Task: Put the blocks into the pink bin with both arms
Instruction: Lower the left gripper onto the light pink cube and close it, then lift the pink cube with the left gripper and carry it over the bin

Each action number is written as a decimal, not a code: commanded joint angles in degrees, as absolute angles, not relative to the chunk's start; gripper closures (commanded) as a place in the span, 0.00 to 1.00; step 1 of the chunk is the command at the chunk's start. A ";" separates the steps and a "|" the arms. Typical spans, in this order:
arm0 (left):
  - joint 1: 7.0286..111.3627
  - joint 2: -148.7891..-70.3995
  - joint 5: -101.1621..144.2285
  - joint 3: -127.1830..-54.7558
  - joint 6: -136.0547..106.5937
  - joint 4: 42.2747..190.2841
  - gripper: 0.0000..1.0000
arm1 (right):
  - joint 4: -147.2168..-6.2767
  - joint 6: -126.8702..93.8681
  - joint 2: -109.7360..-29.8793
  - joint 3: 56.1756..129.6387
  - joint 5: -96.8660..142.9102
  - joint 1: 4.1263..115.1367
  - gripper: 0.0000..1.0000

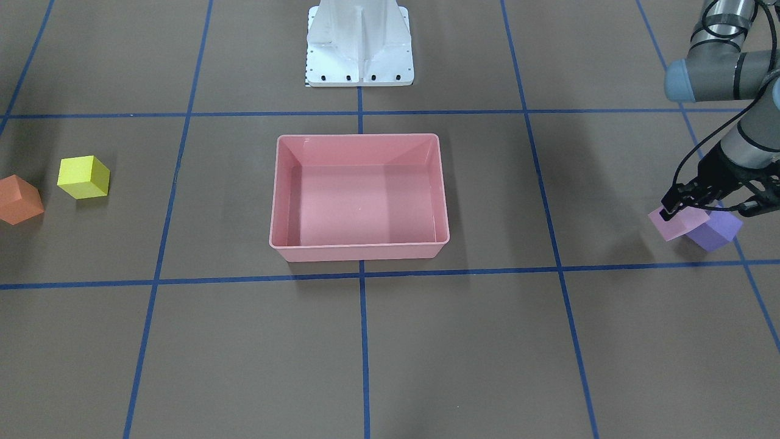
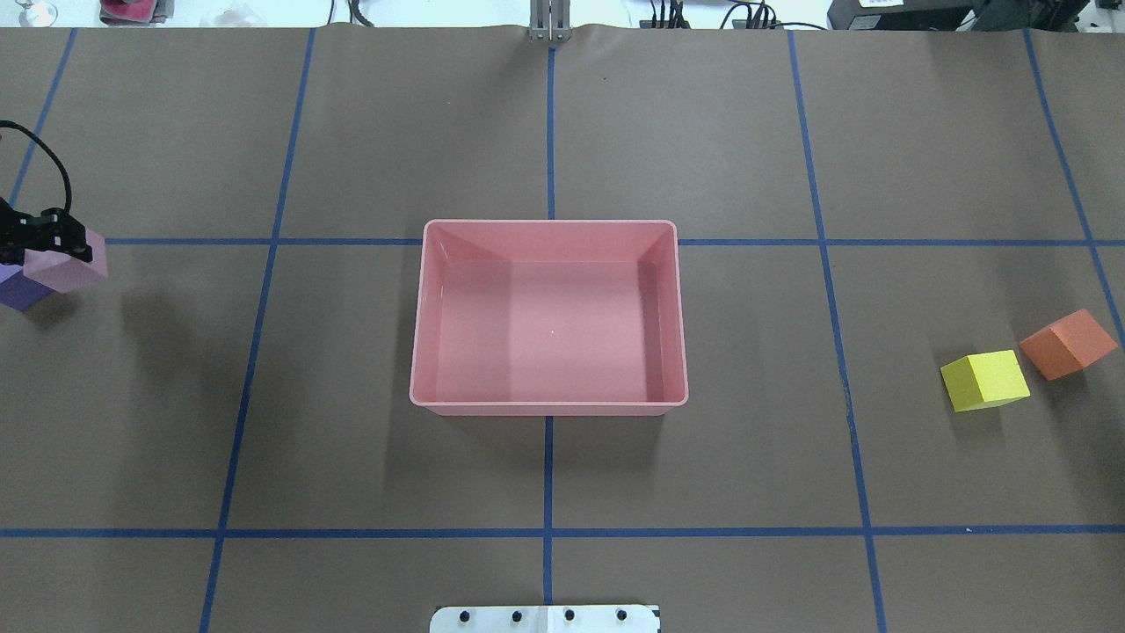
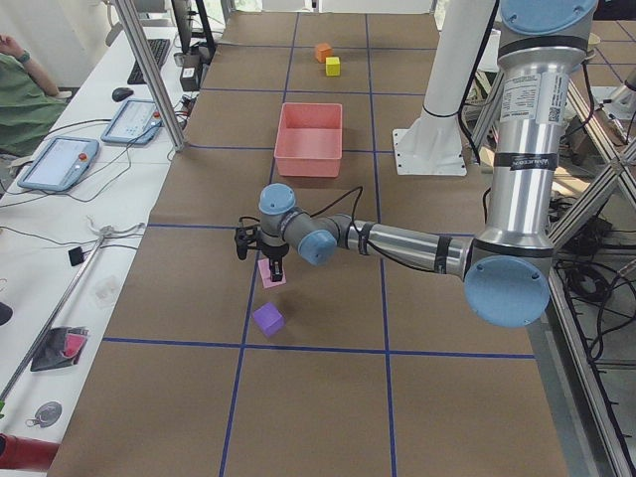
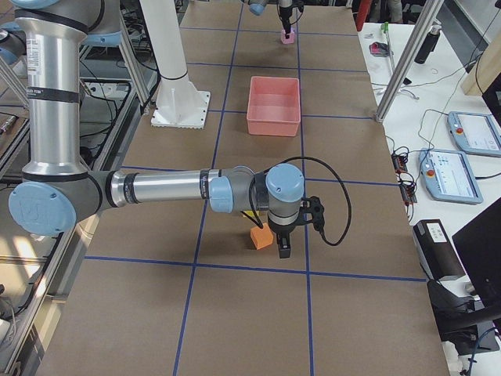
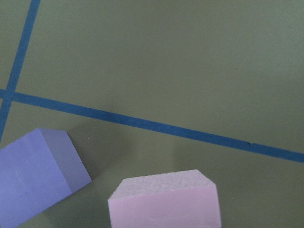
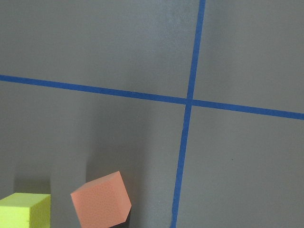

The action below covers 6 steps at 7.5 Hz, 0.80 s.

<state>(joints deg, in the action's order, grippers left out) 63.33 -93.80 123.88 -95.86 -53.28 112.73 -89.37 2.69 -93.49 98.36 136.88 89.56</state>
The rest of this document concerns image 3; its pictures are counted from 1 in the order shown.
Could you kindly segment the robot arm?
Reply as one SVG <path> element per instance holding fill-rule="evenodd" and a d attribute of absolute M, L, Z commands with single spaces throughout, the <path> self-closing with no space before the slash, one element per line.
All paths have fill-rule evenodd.
<path fill-rule="evenodd" d="M 313 218 L 283 184 L 260 195 L 262 246 L 294 248 L 314 265 L 337 248 L 377 254 L 424 272 L 462 279 L 471 309 L 485 321 L 522 327 L 550 300 L 554 247 L 545 227 L 563 133 L 562 114 L 572 70 L 585 58 L 592 1 L 455 1 L 446 13 L 420 118 L 397 135 L 396 157 L 416 175 L 446 175 L 459 163 L 445 146 L 451 106 L 444 78 L 464 80 L 479 61 L 485 34 L 501 18 L 498 65 L 504 76 L 499 139 L 489 213 L 475 238 L 451 238 L 355 220 Z"/>

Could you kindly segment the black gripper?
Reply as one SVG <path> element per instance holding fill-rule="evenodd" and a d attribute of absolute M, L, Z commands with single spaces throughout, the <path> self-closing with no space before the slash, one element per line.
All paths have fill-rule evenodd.
<path fill-rule="evenodd" d="M 268 258 L 270 280 L 281 281 L 284 278 L 283 258 L 289 253 L 289 245 L 285 242 L 270 244 L 262 240 L 259 248 Z"/>

